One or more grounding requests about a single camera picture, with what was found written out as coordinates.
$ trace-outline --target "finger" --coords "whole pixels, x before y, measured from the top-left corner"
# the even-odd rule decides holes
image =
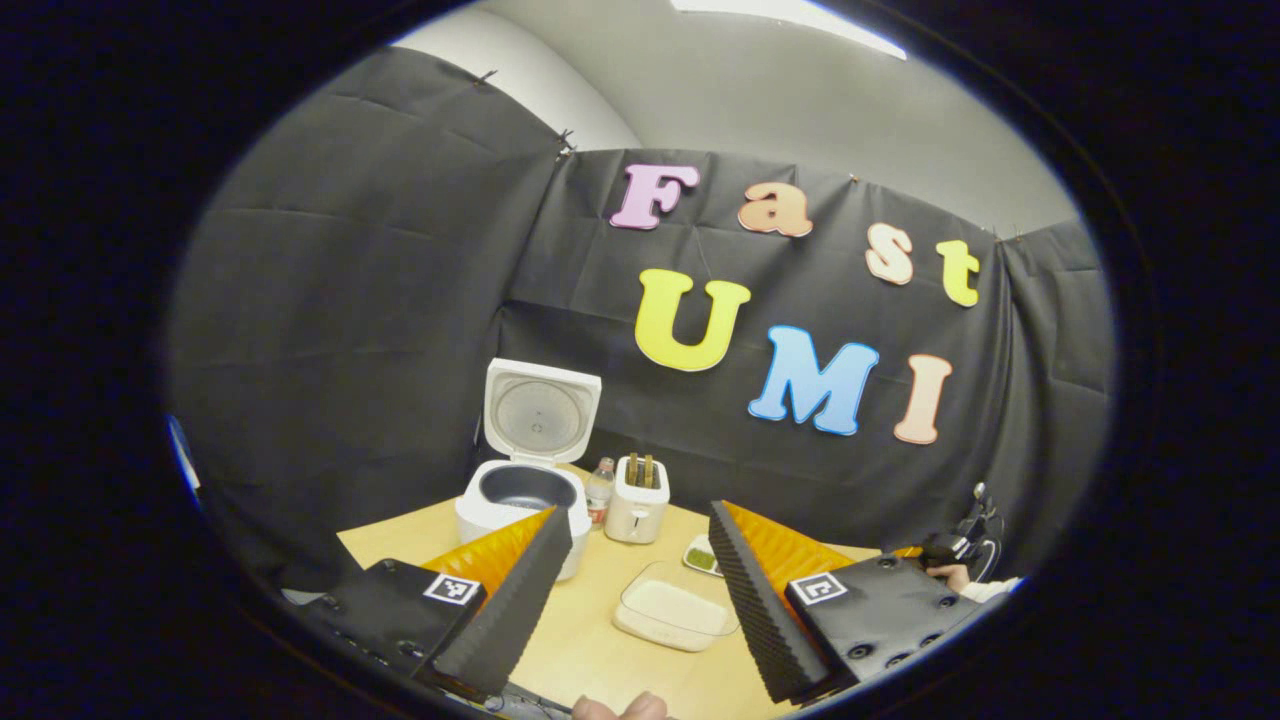
[[[627,706],[620,720],[666,720],[667,703],[645,691]]]
[[[620,720],[603,702],[596,702],[586,696],[577,698],[571,716],[573,720]]]

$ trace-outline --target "person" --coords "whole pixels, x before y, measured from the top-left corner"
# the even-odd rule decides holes
[[[667,703],[645,691],[631,701],[622,715],[617,715],[603,702],[582,696],[573,703],[572,717],[573,720],[667,720]]]
[[[1011,592],[1023,580],[1021,578],[1010,578],[991,583],[974,583],[969,580],[969,568],[965,565],[938,565],[937,568],[925,568],[924,571],[931,578],[946,578],[947,589],[974,602],[987,602],[996,594]]]

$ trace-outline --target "letter u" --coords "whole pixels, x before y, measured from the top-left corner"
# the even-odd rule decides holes
[[[640,299],[636,314],[636,345],[646,357],[686,373],[714,368],[724,359],[728,341],[733,337],[737,309],[751,299],[751,291],[737,283],[708,282],[707,295],[712,297],[712,311],[707,334],[698,345],[685,345],[676,341],[672,331],[680,297],[694,288],[692,278],[654,268],[640,273],[640,284],[644,286],[644,297]]]

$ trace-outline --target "white toaster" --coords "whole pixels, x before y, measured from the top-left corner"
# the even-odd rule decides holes
[[[644,459],[637,459],[636,471],[644,473]],[[667,482],[667,468],[653,460],[655,488],[627,484],[631,457],[620,457],[613,475],[613,498],[609,500],[609,512],[604,516],[604,534],[620,542],[650,543],[658,539],[662,516],[671,503],[671,483]]]
[[[573,544],[557,580],[572,578],[586,550],[591,519],[582,480],[557,462],[572,462],[586,450],[600,378],[547,365],[494,359],[484,388],[484,437],[511,460],[476,468],[454,503],[463,543],[553,505],[568,507]]]

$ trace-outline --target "black foam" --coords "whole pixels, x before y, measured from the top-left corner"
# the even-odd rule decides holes
[[[470,691],[502,694],[541,618],[572,538],[568,511],[556,507],[488,605],[431,665]]]
[[[773,702],[808,696],[831,669],[792,620],[721,501],[712,502],[710,543],[728,583],[746,647]]]

